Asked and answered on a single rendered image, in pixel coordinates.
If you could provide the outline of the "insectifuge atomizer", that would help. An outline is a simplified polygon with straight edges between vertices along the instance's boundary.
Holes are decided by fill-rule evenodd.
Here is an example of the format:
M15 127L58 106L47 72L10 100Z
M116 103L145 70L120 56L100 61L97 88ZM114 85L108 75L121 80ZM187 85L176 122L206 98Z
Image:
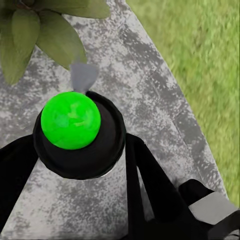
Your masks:
M74 91L54 96L43 107L33 128L34 148L47 169L63 178L101 178L123 153L123 115L111 100L89 91L100 76L95 65L76 60L69 68Z

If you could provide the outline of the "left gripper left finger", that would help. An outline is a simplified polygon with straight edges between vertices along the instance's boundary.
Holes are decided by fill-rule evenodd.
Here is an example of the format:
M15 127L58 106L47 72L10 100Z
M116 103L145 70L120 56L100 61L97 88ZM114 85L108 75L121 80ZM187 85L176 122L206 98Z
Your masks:
M38 158L33 134L23 136L0 149L0 233Z

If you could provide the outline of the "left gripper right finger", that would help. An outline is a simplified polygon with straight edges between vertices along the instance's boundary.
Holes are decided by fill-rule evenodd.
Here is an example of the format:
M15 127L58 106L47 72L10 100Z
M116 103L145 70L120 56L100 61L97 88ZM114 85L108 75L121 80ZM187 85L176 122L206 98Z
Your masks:
M129 240L209 240L145 142L131 133L125 162ZM145 220L137 167L156 223Z

